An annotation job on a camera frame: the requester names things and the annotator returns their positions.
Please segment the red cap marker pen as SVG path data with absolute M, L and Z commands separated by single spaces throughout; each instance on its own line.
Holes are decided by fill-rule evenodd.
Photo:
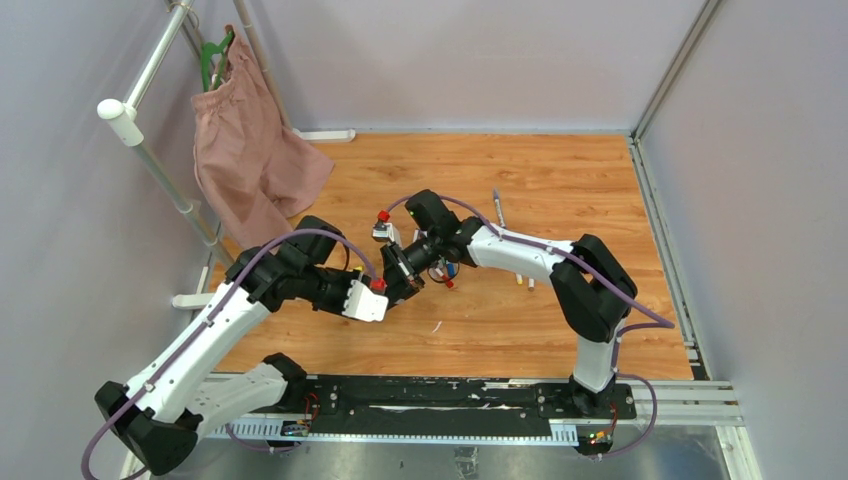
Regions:
M 448 272 L 445 272 L 442 269 L 436 269 L 436 273 L 438 274 L 438 278 L 439 278 L 438 282 L 440 284 L 445 285 L 449 289 L 454 287 L 452 277 L 449 275 Z

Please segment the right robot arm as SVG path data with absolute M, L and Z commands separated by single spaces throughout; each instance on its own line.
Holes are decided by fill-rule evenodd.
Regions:
M 473 212 L 460 219 L 447 198 L 425 189 L 404 207 L 420 234 L 402 246 L 390 212 L 372 228 L 380 242 L 389 304 L 402 303 L 424 286 L 423 272 L 440 260 L 470 268 L 492 268 L 549 285 L 577 337 L 577 360 L 565 402 L 583 417 L 596 417 L 613 403 L 617 335 L 634 307 L 638 287 L 597 236 L 546 240 L 495 225 Z

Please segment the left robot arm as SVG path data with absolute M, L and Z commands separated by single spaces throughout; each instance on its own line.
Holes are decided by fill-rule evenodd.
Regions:
M 251 330 L 287 300 L 348 319 L 380 321 L 386 299 L 368 257 L 344 234 L 314 217 L 244 250 L 225 280 L 186 329 L 138 374 L 105 382 L 95 394 L 104 422 L 85 447 L 81 472 L 112 433 L 153 475 L 179 467 L 199 441 L 256 409 L 308 411 L 307 374 L 283 353 L 217 387 L 204 387 L 213 368 Z

